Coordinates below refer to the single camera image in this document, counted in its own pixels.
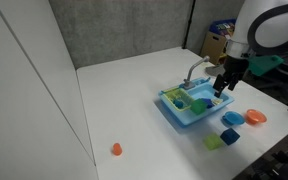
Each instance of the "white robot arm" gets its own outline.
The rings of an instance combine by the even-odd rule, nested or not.
[[[228,86],[233,90],[248,67],[247,59],[255,53],[280,55],[288,52],[288,0],[245,0],[235,32],[228,41],[225,73],[214,83],[219,97]]]

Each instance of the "white tabletop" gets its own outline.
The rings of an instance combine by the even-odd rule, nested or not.
[[[287,106],[242,81],[225,90],[232,104],[181,129],[157,94],[182,83],[199,59],[173,48],[78,70],[99,180],[232,179],[288,134]],[[192,79],[206,77],[206,66],[197,67]],[[235,144],[206,149],[205,136],[227,129],[220,120],[225,112],[250,108],[268,121],[236,127],[241,137]],[[119,157],[111,154],[115,142],[123,148]]]

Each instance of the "orange object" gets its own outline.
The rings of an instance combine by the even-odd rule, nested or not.
[[[247,110],[245,119],[249,124],[264,123],[267,121],[266,116],[255,109]]]
[[[113,145],[113,150],[112,150],[112,152],[113,152],[113,154],[114,154],[115,156],[121,155],[122,152],[123,152],[121,145],[120,145],[119,143],[115,143],[115,144]]]

